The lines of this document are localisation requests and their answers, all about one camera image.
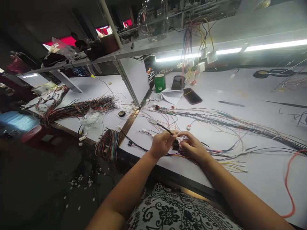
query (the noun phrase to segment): red wire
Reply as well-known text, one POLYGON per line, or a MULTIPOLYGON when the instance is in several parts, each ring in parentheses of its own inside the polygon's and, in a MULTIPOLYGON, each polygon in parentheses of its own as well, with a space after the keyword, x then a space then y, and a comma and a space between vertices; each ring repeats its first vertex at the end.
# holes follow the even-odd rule
POLYGON ((297 151, 297 152, 291 157, 291 159, 290 159, 289 162, 288 162, 287 173, 286 173, 286 177, 285 177, 285 187, 286 187, 286 189, 287 189, 287 192, 288 192, 288 194, 289 194, 289 197, 290 197, 290 200, 291 200, 291 203, 292 203, 292 210, 291 210, 291 212, 290 212, 289 214, 284 215, 284 216, 281 216, 282 218, 289 218, 289 217, 291 217, 291 216, 293 216, 293 215, 295 214, 295 203, 294 203, 294 200, 293 200, 293 198, 292 198, 292 196, 291 196, 291 193, 290 193, 290 191, 289 191, 289 188, 288 188, 288 176, 289 176, 290 166, 291 166, 291 163, 292 163, 293 159, 294 159, 300 152, 302 152, 302 151, 307 151, 307 150, 302 149, 302 150, 300 150, 300 151, 297 151))

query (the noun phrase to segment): glass jug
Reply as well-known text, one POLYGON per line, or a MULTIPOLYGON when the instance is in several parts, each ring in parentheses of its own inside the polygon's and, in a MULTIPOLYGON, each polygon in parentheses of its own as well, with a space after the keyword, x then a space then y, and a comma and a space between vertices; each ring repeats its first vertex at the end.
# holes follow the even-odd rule
POLYGON ((138 14, 138 27, 147 35, 150 42, 166 38, 169 29, 167 19, 167 0, 144 0, 142 9, 138 14))

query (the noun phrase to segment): green container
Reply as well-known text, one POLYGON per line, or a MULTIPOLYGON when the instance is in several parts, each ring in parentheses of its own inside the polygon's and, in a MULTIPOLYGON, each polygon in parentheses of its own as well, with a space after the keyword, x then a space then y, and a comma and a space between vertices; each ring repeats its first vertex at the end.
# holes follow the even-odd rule
POLYGON ((154 86, 156 87, 156 93, 160 93, 161 91, 165 90, 165 74, 157 74, 154 79, 154 86))

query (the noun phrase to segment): dark floor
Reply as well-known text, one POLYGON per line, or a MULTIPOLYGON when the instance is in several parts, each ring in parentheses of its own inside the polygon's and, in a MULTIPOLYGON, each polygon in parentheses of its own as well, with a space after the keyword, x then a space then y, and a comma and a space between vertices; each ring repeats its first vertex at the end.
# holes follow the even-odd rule
POLYGON ((57 157, 22 144, 22 135, 38 124, 29 114, 0 114, 0 134, 13 136, 0 138, 0 229, 85 229, 99 203, 122 176, 99 160, 100 185, 70 190, 68 177, 79 165, 81 155, 92 154, 93 150, 67 141, 57 157))

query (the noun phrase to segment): black and white floral shirt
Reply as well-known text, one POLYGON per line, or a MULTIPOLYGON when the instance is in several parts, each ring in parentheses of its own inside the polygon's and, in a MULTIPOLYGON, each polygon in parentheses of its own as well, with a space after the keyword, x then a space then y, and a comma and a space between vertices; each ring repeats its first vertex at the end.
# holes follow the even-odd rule
POLYGON ((242 229, 210 203, 173 192, 161 184, 136 207, 127 221, 128 230, 242 229))

